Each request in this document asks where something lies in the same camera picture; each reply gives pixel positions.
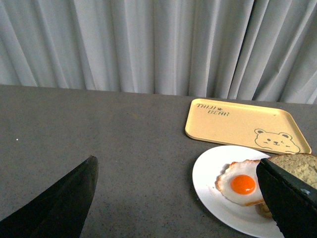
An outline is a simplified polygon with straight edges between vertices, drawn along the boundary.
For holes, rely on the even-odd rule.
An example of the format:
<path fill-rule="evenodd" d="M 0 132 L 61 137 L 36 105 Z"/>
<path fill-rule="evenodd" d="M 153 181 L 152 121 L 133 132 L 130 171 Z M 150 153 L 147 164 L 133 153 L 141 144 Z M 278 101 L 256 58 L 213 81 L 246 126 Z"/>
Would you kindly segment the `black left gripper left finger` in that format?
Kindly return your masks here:
<path fill-rule="evenodd" d="M 0 222 L 2 238 L 78 238 L 91 207 L 99 173 L 90 156 L 32 201 Z"/>

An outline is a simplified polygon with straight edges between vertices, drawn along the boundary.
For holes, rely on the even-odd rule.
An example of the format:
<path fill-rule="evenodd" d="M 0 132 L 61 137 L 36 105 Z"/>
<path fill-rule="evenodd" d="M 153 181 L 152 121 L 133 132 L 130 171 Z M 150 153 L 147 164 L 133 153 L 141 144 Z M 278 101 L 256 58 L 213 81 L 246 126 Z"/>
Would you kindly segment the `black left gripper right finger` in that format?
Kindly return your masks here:
<path fill-rule="evenodd" d="M 256 173 L 264 201 L 285 238 L 317 236 L 317 190 L 269 159 Z"/>

